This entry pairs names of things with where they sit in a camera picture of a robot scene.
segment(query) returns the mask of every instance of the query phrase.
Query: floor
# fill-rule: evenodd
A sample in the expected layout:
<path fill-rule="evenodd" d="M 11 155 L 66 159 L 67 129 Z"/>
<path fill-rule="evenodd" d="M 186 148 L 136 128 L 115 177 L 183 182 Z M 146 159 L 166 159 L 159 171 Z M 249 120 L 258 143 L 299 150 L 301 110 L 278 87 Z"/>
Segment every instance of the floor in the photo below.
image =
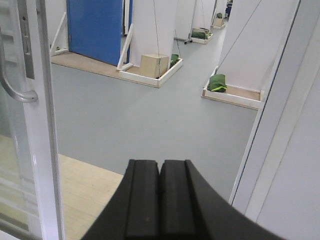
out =
<path fill-rule="evenodd" d="M 119 174 L 129 159 L 191 159 L 227 200 L 257 111 L 201 97 L 226 29 L 180 41 L 184 65 L 160 89 L 53 64 L 59 153 Z"/>
<path fill-rule="evenodd" d="M 23 186 L 15 151 L 13 140 L 0 135 L 0 178 Z M 59 168 L 65 237 L 66 240 L 79 240 L 104 209 L 123 176 L 63 155 L 59 155 Z M 1 184 L 0 196 L 10 200 L 14 204 L 11 206 L 30 207 L 26 196 L 11 187 Z M 0 202 L 0 220 L 28 231 L 28 215 L 11 206 Z"/>

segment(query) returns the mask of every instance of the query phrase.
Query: metal door handle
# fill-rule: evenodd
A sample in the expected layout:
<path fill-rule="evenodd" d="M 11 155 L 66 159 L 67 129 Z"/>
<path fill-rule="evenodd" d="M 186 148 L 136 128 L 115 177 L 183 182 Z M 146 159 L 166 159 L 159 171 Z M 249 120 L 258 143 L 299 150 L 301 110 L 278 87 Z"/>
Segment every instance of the metal door handle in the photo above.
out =
<path fill-rule="evenodd" d="M 22 103 L 33 103 L 38 100 L 38 94 L 31 90 L 26 92 L 21 92 L 15 90 L 8 81 L 6 73 L 6 58 L 5 58 L 5 47 L 4 41 L 2 38 L 2 31 L 0 27 L 0 82 L 4 90 L 9 94 L 13 99 L 22 102 Z"/>

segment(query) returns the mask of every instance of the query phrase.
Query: white door frame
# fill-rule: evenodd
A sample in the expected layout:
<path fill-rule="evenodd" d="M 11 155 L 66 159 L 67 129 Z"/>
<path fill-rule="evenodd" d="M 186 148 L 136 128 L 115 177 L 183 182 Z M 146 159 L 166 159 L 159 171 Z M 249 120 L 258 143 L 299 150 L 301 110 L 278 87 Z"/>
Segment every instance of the white door frame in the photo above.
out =
<path fill-rule="evenodd" d="M 247 211 L 262 168 L 266 164 L 268 151 L 314 33 L 319 11 L 319 1 L 299 1 L 298 11 L 276 68 L 275 77 L 270 84 L 265 105 L 257 114 L 230 196 L 229 203 L 243 214 Z M 259 209 L 255 208 L 250 213 L 253 220 L 258 211 Z"/>
<path fill-rule="evenodd" d="M 23 109 L 41 233 L 44 240 L 64 240 L 45 0 L 26 0 L 26 7 L 34 79 L 26 77 L 21 87 L 38 95 L 37 102 L 23 103 Z"/>

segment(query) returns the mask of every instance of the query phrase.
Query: gray vinyl floor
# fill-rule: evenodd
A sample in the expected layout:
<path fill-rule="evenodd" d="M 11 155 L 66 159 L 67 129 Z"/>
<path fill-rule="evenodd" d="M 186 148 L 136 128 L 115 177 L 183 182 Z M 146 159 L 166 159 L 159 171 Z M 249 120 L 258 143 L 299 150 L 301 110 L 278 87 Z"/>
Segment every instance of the gray vinyl floor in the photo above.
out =
<path fill-rule="evenodd" d="M 120 174 L 129 159 L 191 159 L 228 199 L 257 112 L 201 97 L 225 32 L 180 41 L 184 65 L 160 89 L 53 65 L 59 153 Z"/>

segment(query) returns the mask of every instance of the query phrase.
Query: wooden floor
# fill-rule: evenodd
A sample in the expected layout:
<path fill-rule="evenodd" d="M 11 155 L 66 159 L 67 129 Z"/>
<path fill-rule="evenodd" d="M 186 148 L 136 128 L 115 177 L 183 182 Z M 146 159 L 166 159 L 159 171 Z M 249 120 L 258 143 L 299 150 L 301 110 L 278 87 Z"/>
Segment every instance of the wooden floor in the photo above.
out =
<path fill-rule="evenodd" d="M 18 173 L 14 149 L 11 138 L 0 135 L 0 167 Z M 123 176 L 63 155 L 59 155 L 59 167 L 66 239 L 80 240 L 106 206 Z M 8 180 L 19 183 L 19 178 Z M 25 214 L 5 204 L 0 203 L 0 212 L 28 224 Z"/>
<path fill-rule="evenodd" d="M 122 175 L 59 155 L 67 240 L 79 240 L 117 189 Z"/>
<path fill-rule="evenodd" d="M 121 79 L 117 67 L 73 52 L 51 57 L 54 64 Z"/>

